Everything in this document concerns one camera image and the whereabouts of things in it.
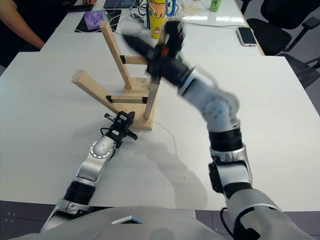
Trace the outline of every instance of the floor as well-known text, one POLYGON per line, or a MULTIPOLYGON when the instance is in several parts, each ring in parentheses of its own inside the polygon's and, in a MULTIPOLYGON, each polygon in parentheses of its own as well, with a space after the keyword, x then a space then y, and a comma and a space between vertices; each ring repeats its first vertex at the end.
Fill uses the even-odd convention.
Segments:
MULTIPOLYGON (((241 7, 242 2, 240 0, 236 0, 236 2, 241 7)), ((247 8, 245 17, 247 19, 258 18, 263 20, 260 13, 262 2, 263 0, 252 1, 247 8)), ((320 19, 320 8, 310 16, 315 16, 320 19)), ((298 27, 288 32, 295 37, 299 34, 300 30, 301 27, 298 27)), ((309 31, 289 54, 302 61, 319 57, 319 36, 320 27, 309 31)), ((0 75, 4 70, 5 69, 0 66, 0 75)), ((320 79, 310 85, 305 91, 320 115, 320 79)), ((47 204, 0 201, 0 240, 7 240, 21 235, 39 232, 53 208, 53 205, 47 204)), ((299 228, 315 239, 320 240, 320 212, 287 212, 286 214, 299 228)), ((232 239, 224 229, 218 211, 196 210, 195 216, 196 219, 221 234, 225 239, 232 239)))
MULTIPOLYGON (((0 201, 0 240, 38 233, 53 209, 54 205, 49 204, 0 201)), ((184 212, 193 217, 190 210, 184 210, 184 212)), ((300 229, 320 240, 320 212, 287 212, 286 214, 300 229)), ((226 240, 232 239, 220 221, 219 211, 196 210, 195 217, 226 240)), ((228 214, 225 213, 224 217, 229 224, 228 214)))

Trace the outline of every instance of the laptop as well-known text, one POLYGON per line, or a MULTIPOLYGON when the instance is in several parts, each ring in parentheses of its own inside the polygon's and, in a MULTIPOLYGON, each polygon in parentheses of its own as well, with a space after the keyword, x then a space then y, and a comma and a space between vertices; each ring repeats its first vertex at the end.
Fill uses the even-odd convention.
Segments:
POLYGON ((129 9, 133 5, 133 8, 139 6, 139 0, 106 0, 104 9, 129 9))

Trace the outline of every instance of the smartphone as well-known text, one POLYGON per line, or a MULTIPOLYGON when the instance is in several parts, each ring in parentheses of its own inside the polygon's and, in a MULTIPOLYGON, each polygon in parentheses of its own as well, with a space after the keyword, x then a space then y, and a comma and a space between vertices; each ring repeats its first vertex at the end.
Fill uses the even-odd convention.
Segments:
POLYGON ((74 5, 69 8, 69 13, 78 13, 78 12, 87 12, 93 9, 93 4, 81 4, 81 5, 74 5))
POLYGON ((254 47, 257 45, 254 33, 250 27, 238 27, 236 34, 242 46, 254 47))

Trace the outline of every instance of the green bottle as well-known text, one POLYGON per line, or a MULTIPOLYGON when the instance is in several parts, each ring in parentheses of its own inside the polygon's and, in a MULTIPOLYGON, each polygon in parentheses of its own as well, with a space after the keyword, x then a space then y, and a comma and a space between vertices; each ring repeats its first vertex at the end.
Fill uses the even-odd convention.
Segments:
POLYGON ((210 11, 215 13, 218 12, 220 3, 221 3, 221 0, 212 0, 210 5, 210 11))

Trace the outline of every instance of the black chair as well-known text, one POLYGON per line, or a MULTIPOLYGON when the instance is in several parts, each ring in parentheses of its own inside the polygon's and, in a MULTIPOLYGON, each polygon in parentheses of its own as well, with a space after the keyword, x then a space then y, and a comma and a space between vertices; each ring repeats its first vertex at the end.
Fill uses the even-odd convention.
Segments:
POLYGON ((302 62, 286 53, 281 53, 278 56, 286 58, 304 89, 320 77, 320 73, 316 70, 320 68, 320 57, 302 62))
MULTIPOLYGON (((244 14, 251 0, 241 1, 243 1, 241 12, 244 14)), ((320 0, 264 0, 260 11, 269 22, 250 18, 247 23, 252 28, 264 54, 274 56, 281 51, 289 52, 308 30, 320 25, 320 20, 316 17, 311 17, 302 23, 318 7, 320 0), (295 29, 301 23, 302 31, 287 46, 292 37, 282 29, 295 29)))

